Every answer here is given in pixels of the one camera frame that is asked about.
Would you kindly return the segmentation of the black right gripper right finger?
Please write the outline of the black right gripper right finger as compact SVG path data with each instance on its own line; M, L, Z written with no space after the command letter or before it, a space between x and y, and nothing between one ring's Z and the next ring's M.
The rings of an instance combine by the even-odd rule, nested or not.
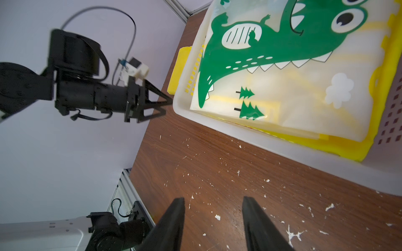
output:
M248 251L293 250L254 198L244 197L242 215Z

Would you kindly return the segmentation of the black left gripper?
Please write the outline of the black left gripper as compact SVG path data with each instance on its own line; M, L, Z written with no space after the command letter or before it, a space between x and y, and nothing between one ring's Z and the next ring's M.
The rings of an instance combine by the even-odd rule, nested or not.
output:
M147 79L144 86L136 84L134 77L129 78L126 87L104 84L96 78L100 63L108 73L109 63L94 40L61 29L51 32L47 76L56 84L55 107L60 114L67 116L76 111L72 120L90 120L81 111L98 110L109 118L114 113L123 113L126 122L136 118L137 123L166 115L162 107L147 108L146 104L172 105L170 96ZM150 99L150 93L158 96L156 101Z

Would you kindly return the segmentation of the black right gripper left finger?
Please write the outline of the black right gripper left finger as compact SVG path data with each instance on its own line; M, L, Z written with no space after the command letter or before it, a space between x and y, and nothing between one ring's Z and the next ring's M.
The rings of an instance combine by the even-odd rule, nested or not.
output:
M185 221L185 199L175 198L136 251L179 251Z

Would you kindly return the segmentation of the plain yellow raincoat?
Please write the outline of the plain yellow raincoat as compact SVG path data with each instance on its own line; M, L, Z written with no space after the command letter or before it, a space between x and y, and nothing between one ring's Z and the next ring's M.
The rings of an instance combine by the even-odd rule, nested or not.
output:
M171 74L169 85L167 87L167 92L170 95L175 95L178 89L179 81L183 73L184 67L186 65L188 56L191 52L191 49L192 47L183 47L179 50L177 60L173 68L173 72Z

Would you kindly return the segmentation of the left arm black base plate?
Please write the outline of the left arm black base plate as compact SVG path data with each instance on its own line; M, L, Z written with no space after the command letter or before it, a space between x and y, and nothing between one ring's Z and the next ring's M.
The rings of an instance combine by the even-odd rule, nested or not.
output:
M152 217L140 201L134 202L128 222L137 239L139 237L145 239L155 226Z

